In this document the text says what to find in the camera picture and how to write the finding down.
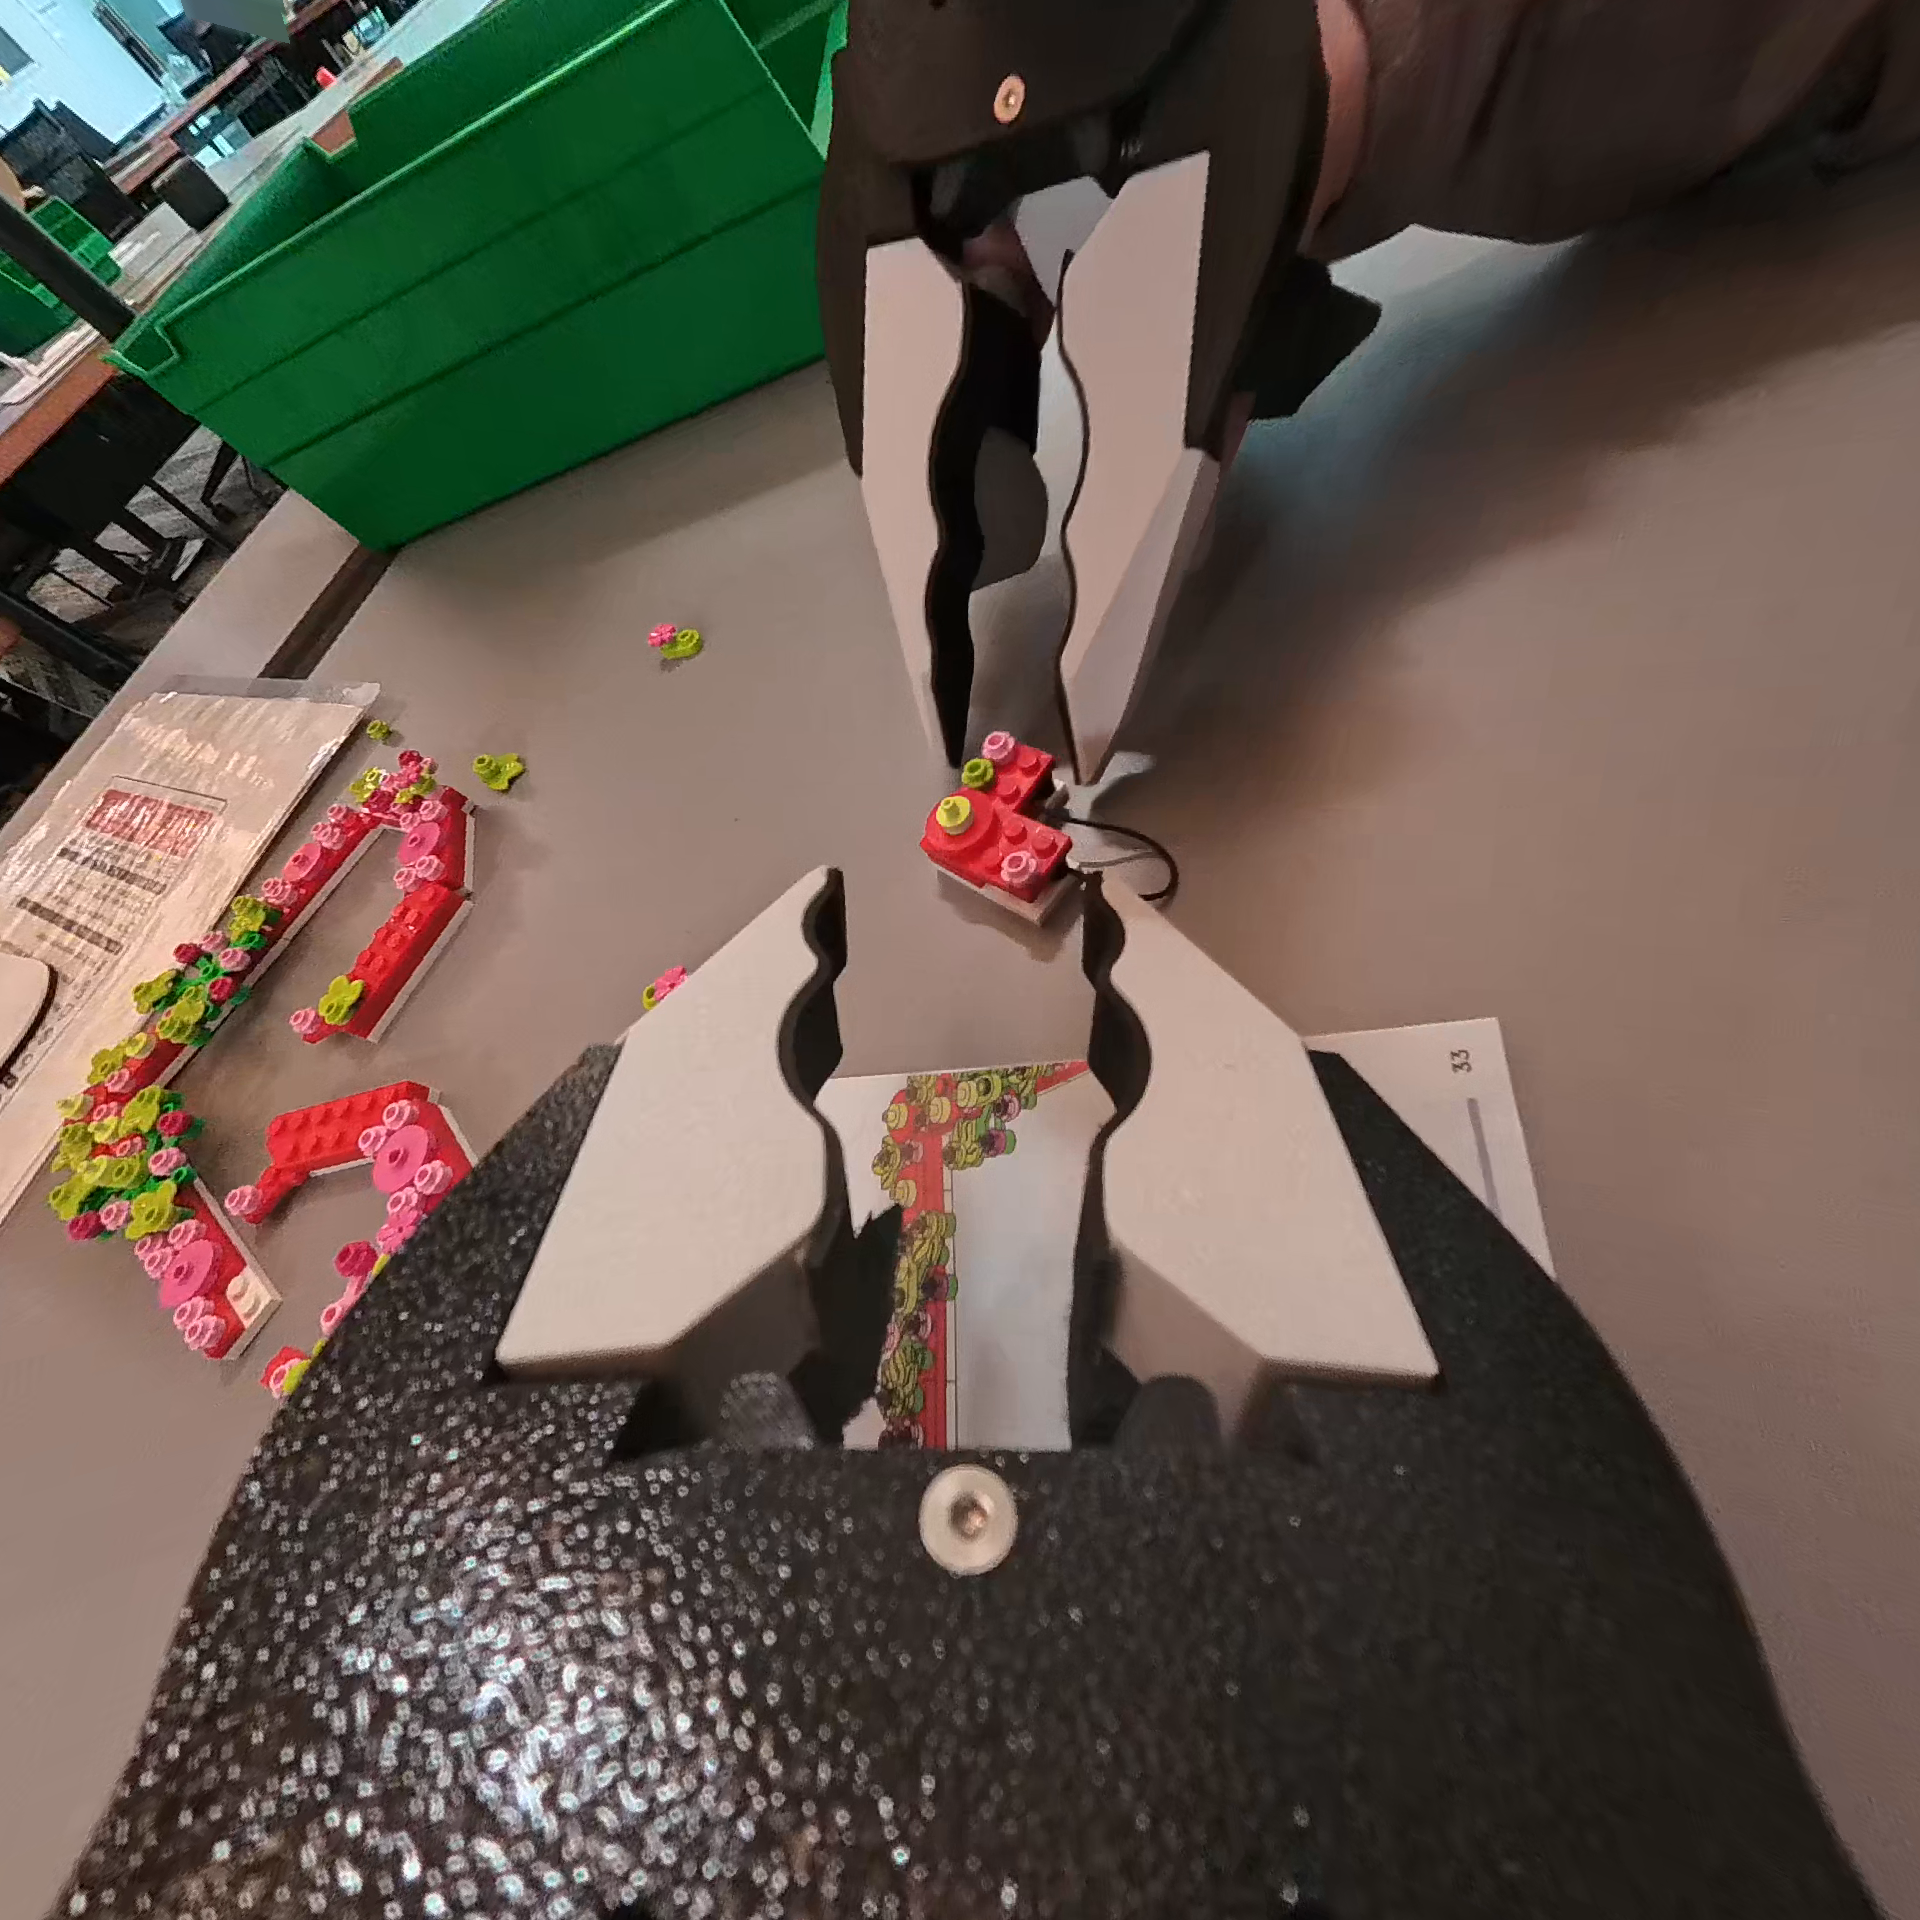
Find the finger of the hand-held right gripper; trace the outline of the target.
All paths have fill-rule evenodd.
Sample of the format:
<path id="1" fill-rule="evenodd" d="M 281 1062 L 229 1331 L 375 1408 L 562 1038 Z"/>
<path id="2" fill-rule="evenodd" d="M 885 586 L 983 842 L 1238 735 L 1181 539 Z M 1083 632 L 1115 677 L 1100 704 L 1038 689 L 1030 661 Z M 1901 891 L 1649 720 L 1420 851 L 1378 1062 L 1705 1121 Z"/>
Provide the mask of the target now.
<path id="1" fill-rule="evenodd" d="M 1041 558 L 1041 343 L 921 238 L 867 259 L 865 505 L 927 739 L 966 755 L 975 591 Z"/>
<path id="2" fill-rule="evenodd" d="M 1035 198 L 1035 277 L 1083 419 L 1059 659 L 1079 783 L 1113 758 L 1217 504 L 1219 461 L 1187 424 L 1206 200 L 1203 151 L 1113 198 L 1089 177 Z"/>

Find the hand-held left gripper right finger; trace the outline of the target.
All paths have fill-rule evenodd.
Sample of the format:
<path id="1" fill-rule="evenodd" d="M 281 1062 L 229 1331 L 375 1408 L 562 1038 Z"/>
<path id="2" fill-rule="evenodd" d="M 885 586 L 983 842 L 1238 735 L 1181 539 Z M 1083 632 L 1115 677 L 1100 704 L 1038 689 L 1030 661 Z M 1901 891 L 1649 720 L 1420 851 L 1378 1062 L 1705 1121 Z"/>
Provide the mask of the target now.
<path id="1" fill-rule="evenodd" d="M 1302 1038 L 1121 881 L 1092 881 L 1094 1345 L 1135 1381 L 1431 1386 L 1437 1359 Z"/>

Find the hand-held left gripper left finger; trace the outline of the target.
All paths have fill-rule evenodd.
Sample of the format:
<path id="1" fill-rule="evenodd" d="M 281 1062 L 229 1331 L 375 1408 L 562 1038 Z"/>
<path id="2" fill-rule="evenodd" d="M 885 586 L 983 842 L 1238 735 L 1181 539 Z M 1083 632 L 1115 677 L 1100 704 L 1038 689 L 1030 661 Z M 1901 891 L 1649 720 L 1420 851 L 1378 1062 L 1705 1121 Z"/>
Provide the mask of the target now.
<path id="1" fill-rule="evenodd" d="M 730 1386 L 819 1346 L 851 1243 L 819 1113 L 845 906 L 841 871 L 806 871 L 629 1030 L 497 1345 L 506 1377 Z"/>

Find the red corner lego with string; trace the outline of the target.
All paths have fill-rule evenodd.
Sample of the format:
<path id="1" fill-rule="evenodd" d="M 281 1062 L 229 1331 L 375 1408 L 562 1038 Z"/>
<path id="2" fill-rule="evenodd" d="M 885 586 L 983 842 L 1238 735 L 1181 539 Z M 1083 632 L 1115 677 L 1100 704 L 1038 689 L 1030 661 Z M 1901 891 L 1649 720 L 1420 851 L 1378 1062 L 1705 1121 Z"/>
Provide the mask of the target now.
<path id="1" fill-rule="evenodd" d="M 1151 769 L 1146 753 L 1117 753 L 1102 776 L 1076 783 L 1054 753 L 997 728 L 930 808 L 919 847 L 950 888 L 1033 926 L 1110 870 L 1156 870 L 1142 899 L 1163 906 L 1179 891 L 1175 856 L 1146 830 L 1097 818 L 1117 784 Z"/>

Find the person's right forearm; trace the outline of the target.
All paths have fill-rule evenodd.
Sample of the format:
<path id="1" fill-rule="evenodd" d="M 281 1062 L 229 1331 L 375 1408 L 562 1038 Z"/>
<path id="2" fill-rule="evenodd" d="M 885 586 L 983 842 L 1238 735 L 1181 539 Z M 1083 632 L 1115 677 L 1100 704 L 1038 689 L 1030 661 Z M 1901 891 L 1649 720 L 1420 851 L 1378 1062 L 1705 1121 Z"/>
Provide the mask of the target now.
<path id="1" fill-rule="evenodd" d="M 1518 246 L 1641 218 L 1765 154 L 1915 145 L 1907 3 L 1319 5 L 1327 137 L 1307 255 L 1411 226 Z"/>

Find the lego instruction booklet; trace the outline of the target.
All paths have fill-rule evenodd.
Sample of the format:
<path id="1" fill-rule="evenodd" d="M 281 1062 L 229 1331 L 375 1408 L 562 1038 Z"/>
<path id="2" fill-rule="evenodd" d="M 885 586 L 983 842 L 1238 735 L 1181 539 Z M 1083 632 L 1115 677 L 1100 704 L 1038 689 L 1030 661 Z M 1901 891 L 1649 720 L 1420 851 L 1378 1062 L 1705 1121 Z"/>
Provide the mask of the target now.
<path id="1" fill-rule="evenodd" d="M 1343 1059 L 1553 1274 L 1495 1017 L 1309 1040 Z M 1113 1104 L 1083 1062 L 841 1075 L 820 1113 L 855 1226 L 901 1213 L 894 1319 L 853 1447 L 1059 1450 L 1071 1246 L 1089 1147 Z"/>

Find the clear bag with paper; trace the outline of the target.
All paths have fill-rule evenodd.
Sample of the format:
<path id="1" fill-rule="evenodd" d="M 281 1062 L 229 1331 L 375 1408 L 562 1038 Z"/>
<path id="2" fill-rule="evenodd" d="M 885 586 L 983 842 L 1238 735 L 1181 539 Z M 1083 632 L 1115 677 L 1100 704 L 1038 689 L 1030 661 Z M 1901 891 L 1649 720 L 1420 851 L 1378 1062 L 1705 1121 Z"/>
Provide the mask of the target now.
<path id="1" fill-rule="evenodd" d="M 137 1027 L 135 986 L 225 915 L 375 694 L 291 682 L 153 694 L 4 854 L 4 955 L 44 962 L 54 994 L 4 1069 L 2 1213 L 53 1152 L 59 1099 Z"/>

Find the green storage bin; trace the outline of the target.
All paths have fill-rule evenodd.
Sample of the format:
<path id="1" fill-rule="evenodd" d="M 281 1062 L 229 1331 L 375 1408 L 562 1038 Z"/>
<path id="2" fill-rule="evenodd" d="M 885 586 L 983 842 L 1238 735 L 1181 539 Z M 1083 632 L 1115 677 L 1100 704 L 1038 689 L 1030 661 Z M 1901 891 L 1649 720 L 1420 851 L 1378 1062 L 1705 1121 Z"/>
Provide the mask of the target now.
<path id="1" fill-rule="evenodd" d="M 47 234 L 66 255 L 84 266 L 102 283 L 122 279 L 122 266 L 111 257 L 111 240 L 82 214 L 59 200 L 44 200 L 30 208 L 31 223 Z M 57 296 L 2 255 L 2 352 L 31 357 L 59 331 L 73 327 L 77 317 Z"/>

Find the black metal pole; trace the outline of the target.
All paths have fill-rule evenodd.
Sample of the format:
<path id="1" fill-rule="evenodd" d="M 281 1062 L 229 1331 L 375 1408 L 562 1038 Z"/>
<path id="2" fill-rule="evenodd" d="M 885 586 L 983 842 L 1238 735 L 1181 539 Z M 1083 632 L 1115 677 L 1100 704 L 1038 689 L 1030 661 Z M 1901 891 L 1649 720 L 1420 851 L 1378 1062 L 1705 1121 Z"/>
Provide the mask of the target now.
<path id="1" fill-rule="evenodd" d="M 68 255 L 25 208 L 2 200 L 2 253 L 41 283 L 77 320 L 110 343 L 135 323 L 137 312 L 114 296 L 86 266 Z"/>

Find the small lego heart frame segment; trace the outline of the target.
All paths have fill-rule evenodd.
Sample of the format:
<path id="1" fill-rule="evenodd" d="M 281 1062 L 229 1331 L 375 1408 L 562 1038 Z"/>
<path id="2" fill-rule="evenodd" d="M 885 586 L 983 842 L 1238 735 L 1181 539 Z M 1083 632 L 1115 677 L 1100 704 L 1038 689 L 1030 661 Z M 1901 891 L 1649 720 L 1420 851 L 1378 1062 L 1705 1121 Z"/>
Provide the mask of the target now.
<path id="1" fill-rule="evenodd" d="M 313 1350 L 281 1350 L 261 1375 L 261 1386 L 283 1405 L 373 1281 L 474 1174 L 474 1152 L 447 1107 L 419 1082 L 285 1111 L 270 1123 L 266 1142 L 266 1169 L 225 1199 L 233 1222 L 267 1222 L 299 1190 L 346 1170 L 363 1170 L 381 1202 L 375 1233 L 351 1240 L 333 1257 L 341 1288 L 319 1315 Z"/>

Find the large lego heart frame segment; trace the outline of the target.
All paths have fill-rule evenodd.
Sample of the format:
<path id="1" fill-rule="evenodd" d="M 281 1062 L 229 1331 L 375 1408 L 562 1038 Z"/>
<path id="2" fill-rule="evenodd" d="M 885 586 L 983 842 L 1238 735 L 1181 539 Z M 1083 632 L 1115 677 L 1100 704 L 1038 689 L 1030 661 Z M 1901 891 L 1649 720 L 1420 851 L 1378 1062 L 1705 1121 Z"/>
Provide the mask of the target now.
<path id="1" fill-rule="evenodd" d="M 390 910 L 319 999 L 287 1017 L 303 1047 L 379 1040 L 474 907 L 474 805 L 419 753 L 366 771 L 277 873 L 229 901 L 209 937 L 137 984 L 137 1027 L 59 1103 L 47 1209 L 70 1241 L 126 1246 L 180 1345 L 209 1362 L 243 1357 L 281 1296 L 245 1246 L 253 1226 L 233 1222 L 203 1181 L 203 1121 L 177 1080 L 385 835 L 397 840 Z"/>

